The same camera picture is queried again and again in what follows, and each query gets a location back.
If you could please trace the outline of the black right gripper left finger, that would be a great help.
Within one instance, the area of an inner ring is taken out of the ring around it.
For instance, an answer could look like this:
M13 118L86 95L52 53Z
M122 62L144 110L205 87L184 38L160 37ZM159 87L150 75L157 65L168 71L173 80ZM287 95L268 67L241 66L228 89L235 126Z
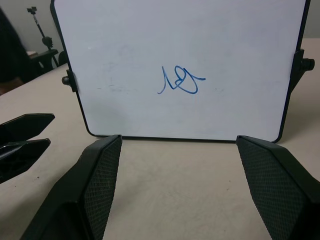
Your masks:
M87 146L54 184L20 240L103 240L121 148L121 135Z

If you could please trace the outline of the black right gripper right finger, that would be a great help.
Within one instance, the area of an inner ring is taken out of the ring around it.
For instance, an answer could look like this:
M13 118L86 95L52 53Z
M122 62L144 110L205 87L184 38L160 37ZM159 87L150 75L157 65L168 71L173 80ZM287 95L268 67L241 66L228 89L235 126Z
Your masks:
M320 240L320 181L284 147L239 135L250 195L272 240Z

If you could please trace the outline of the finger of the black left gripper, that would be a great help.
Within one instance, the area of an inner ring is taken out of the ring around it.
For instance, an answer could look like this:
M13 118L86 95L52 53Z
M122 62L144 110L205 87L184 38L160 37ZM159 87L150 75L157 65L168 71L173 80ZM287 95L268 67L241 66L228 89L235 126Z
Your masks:
M38 136L53 120L52 113L28 113L0 124L0 146Z
M46 151L48 138L8 142L0 146L0 184L26 172Z

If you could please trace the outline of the black chair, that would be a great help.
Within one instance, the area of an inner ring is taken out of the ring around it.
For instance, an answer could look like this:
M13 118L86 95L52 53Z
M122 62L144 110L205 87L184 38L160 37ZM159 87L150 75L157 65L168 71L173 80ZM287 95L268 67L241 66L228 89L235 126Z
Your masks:
M56 49L47 50L43 53L34 53L29 56L31 64L37 76L41 76L54 69L53 62L57 67L67 63L67 55L64 51Z

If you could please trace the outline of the person in dark clothes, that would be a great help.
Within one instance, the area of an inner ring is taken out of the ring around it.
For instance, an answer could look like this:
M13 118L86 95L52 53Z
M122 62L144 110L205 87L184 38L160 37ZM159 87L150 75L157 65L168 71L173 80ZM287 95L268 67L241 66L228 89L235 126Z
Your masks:
M35 78L34 69L19 35L0 7L0 83L15 78L28 83Z

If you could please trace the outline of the black whiteboard stand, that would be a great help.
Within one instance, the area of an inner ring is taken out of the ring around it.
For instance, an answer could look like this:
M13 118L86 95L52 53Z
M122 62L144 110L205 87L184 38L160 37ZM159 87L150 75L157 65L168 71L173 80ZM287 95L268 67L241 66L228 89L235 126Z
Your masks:
M304 58L304 49L299 49L294 53L293 62L290 73L290 81L288 92L291 94L305 72L312 71L315 67L315 60ZM61 81L64 85L70 86L73 93L78 92L76 77L72 70L66 70L67 76L62 77Z

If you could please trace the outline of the white whiteboard with black frame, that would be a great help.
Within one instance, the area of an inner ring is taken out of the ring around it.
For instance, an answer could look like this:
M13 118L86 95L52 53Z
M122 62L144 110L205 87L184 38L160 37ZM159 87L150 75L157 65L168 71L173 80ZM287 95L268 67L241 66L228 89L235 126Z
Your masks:
M92 136L277 142L311 0L51 0Z

